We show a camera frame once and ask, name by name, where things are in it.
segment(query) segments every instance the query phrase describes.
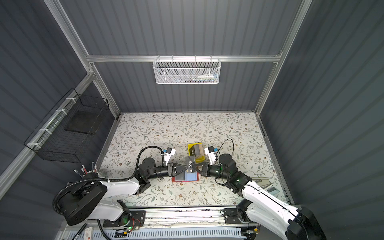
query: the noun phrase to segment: wall-mounted basket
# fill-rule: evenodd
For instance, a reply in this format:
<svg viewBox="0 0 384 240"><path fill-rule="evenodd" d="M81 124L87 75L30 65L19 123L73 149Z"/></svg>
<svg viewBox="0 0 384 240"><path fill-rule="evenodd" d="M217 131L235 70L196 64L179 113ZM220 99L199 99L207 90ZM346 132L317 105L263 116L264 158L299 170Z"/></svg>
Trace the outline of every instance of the wall-mounted basket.
<svg viewBox="0 0 384 240"><path fill-rule="evenodd" d="M156 58L153 61L156 83L159 84L217 84L221 62L169 61Z"/></svg>
<svg viewBox="0 0 384 240"><path fill-rule="evenodd" d="M48 161L84 163L86 152L95 133L109 111L108 101L86 95L76 95L63 108L40 137L24 143L39 157Z"/></svg>

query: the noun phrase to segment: floral tablecloth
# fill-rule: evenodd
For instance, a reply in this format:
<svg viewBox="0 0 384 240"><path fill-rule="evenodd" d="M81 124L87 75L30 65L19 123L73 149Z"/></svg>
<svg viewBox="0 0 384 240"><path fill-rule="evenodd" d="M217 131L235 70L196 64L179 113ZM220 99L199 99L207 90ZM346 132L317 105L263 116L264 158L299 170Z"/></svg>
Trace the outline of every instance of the floral tablecloth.
<svg viewBox="0 0 384 240"><path fill-rule="evenodd" d="M279 179L271 163L263 136L253 113L125 113L121 116L99 172L110 178L128 177L133 172L140 150L156 145L176 150L171 161L184 164L189 143L219 148L224 140L235 144L233 159L238 169L251 177L269 177L285 201ZM220 153L232 153L227 141ZM161 164L160 152L147 149L146 157ZM128 206L236 205L241 197L215 183L214 178L199 176L196 182L173 183L171 178L151 179L151 186L139 195L119 195Z"/></svg>

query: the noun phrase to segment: yellow tray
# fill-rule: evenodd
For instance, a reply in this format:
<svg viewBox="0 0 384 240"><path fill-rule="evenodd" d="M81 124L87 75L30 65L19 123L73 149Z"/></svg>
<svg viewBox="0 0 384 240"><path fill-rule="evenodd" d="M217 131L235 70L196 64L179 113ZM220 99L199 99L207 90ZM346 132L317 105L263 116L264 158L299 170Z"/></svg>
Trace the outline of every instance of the yellow tray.
<svg viewBox="0 0 384 240"><path fill-rule="evenodd" d="M201 142L190 143L190 144L188 144L188 155L189 155L189 156L191 156L190 153L189 153L189 149L190 149L192 146L197 145L197 144L201 144L201 145L203 145ZM204 152L203 152L203 156L200 157L200 158L196 158L196 159L195 159L195 162L196 162L196 163L201 163L201 162L204 162L204 160L205 160L205 155L204 155Z"/></svg>

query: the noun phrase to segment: black wire basket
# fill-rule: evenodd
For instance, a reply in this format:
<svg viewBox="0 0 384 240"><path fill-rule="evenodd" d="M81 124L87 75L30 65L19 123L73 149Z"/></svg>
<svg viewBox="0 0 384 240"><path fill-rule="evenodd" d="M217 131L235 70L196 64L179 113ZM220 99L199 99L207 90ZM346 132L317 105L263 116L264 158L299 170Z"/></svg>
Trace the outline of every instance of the black wire basket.
<svg viewBox="0 0 384 240"><path fill-rule="evenodd" d="M84 163L89 144L109 111L104 98L76 95L45 128L35 143L25 146L48 161Z"/></svg>

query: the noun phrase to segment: striped gray wall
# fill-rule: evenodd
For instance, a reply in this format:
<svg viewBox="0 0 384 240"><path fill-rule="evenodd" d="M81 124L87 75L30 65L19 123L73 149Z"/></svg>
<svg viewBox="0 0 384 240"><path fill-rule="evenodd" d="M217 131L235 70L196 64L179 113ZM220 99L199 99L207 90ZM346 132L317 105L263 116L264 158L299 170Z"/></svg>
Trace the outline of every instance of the striped gray wall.
<svg viewBox="0 0 384 240"><path fill-rule="evenodd" d="M152 63L95 63L122 112L254 110L273 63L222 63L218 84L157 84Z"/></svg>
<svg viewBox="0 0 384 240"><path fill-rule="evenodd" d="M384 235L384 1L315 1L261 113L328 239Z"/></svg>
<svg viewBox="0 0 384 240"><path fill-rule="evenodd" d="M91 55L273 55L299 0L65 0Z"/></svg>
<svg viewBox="0 0 384 240"><path fill-rule="evenodd" d="M0 0L0 173L57 101L86 72L42 0ZM98 96L91 84L84 94ZM88 151L96 161L114 121L105 118ZM51 201L78 164L34 157L0 201L0 238L54 239L63 217Z"/></svg>

